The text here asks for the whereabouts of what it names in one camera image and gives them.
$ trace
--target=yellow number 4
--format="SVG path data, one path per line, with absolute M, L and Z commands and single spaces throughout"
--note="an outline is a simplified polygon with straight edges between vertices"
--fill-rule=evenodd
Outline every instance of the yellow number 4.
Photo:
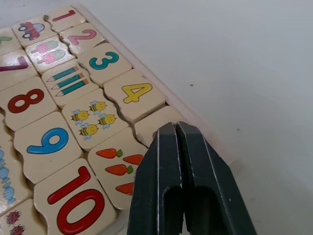
M 128 95 L 128 97 L 124 99 L 124 102 L 128 104 L 132 101 L 138 102 L 139 97 L 141 97 L 142 95 L 152 90 L 152 85 L 150 83 L 141 83 L 141 84 L 124 86 L 122 87 L 122 89 L 126 93 L 126 95 Z

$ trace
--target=number 9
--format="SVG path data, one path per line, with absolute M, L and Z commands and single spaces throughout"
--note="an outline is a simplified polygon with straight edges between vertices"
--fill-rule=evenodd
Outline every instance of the number 9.
M 50 144 L 50 139 L 58 136 L 60 139 L 55 144 Z M 41 139 L 42 146 L 31 145 L 27 148 L 27 153 L 49 154 L 60 151 L 68 142 L 68 133 L 63 128 L 57 127 L 47 131 Z

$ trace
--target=wooden puzzle tile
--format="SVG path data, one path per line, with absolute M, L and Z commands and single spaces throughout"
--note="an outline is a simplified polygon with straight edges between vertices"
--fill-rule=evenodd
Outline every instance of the wooden puzzle tile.
M 78 55 L 92 81 L 103 87 L 107 81 L 132 69 L 131 64 L 110 44 L 104 43 Z
M 138 70 L 130 70 L 104 86 L 126 120 L 135 123 L 165 103 L 165 96 Z
M 75 59 L 58 36 L 28 46 L 25 51 L 40 74 Z
M 21 44 L 10 28 L 0 29 L 0 56 L 21 48 Z
M 86 21 L 85 18 L 71 6 L 66 6 L 46 14 L 45 20 L 48 21 L 52 25 L 52 29 L 58 33 Z
M 1 91 L 0 107 L 5 110 L 6 125 L 13 131 L 58 109 L 38 77 Z
M 56 104 L 63 108 L 67 103 L 99 88 L 77 60 L 71 60 L 43 73 L 42 80 Z
M 136 136 L 140 142 L 150 146 L 154 132 L 169 122 L 185 121 L 185 119 L 171 106 L 166 106 L 147 116 L 135 124 Z
M 0 142 L 11 141 L 12 136 L 8 132 L 8 128 L 5 125 L 4 116 L 0 114 Z
M 16 159 L 13 142 L 0 143 L 0 215 L 32 196 Z
M 19 22 L 13 26 L 13 31 L 23 47 L 27 47 L 47 38 L 57 35 L 51 30 L 51 25 L 43 17 Z
M 0 235 L 45 235 L 33 199 L 28 199 L 0 217 Z
M 0 91 L 37 75 L 23 50 L 0 56 Z
M 105 40 L 101 33 L 89 23 L 65 30 L 60 36 L 61 40 L 69 45 L 70 52 L 76 56 Z
M 14 147 L 24 158 L 24 175 L 34 184 L 83 156 L 59 112 L 18 130 L 14 134 Z
M 85 159 L 78 159 L 35 186 L 34 202 L 48 234 L 97 235 L 116 212 Z
M 113 103 L 104 98 L 102 89 L 68 103 L 62 114 L 79 145 L 88 152 L 128 127 Z
M 138 143 L 132 129 L 126 128 L 93 148 L 88 162 L 112 204 L 129 210 L 132 202 L 134 174 L 147 148 Z

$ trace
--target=cartoon car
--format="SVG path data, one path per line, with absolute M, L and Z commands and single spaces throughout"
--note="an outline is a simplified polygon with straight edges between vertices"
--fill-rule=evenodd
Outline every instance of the cartoon car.
M 40 32 L 45 29 L 45 25 L 42 23 L 34 23 L 24 22 L 21 23 L 21 27 L 19 27 L 20 32 L 25 32 L 22 36 L 23 38 L 28 38 L 30 41 L 37 39 L 40 37 Z

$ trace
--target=orange carrot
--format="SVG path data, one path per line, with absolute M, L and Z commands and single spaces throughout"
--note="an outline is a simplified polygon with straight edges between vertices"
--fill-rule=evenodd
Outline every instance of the orange carrot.
M 111 173 L 113 175 L 122 176 L 125 175 L 126 173 L 132 174 L 134 172 L 134 169 L 131 165 L 129 167 L 126 167 L 124 164 L 118 164 L 107 167 L 106 172 Z
M 122 149 L 119 149 L 118 151 L 116 151 L 115 148 L 103 149 L 103 150 L 97 151 L 96 154 L 100 157 L 108 158 L 108 159 L 112 159 L 115 157 L 119 158 L 119 157 L 123 156 Z
M 115 189 L 121 193 L 132 195 L 134 191 L 134 183 L 120 185 L 120 186 L 117 186 Z
M 143 156 L 141 154 L 135 154 L 135 155 L 131 155 L 131 156 L 123 158 L 123 161 L 130 163 L 130 164 L 139 165 L 142 159 L 143 159 Z

